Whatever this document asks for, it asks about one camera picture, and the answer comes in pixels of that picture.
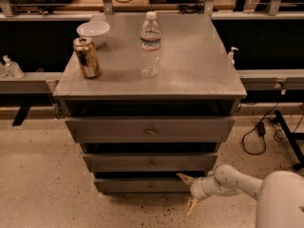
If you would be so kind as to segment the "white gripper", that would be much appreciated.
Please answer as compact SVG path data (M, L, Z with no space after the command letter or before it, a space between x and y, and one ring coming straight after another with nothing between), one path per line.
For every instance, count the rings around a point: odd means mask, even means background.
M177 176L186 184L190 185L190 193L193 198L188 201L187 216L191 216L200 205L200 200L206 200L215 193L215 179L213 176L193 178L178 173Z

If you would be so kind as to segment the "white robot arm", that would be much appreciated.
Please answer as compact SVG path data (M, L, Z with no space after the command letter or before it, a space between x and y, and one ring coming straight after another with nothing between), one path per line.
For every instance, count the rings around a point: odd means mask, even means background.
M275 171L261 180L222 164L210 176L178 176L192 195L188 216L214 195L229 197L243 192L256 200L256 228L304 228L304 178L296 173Z

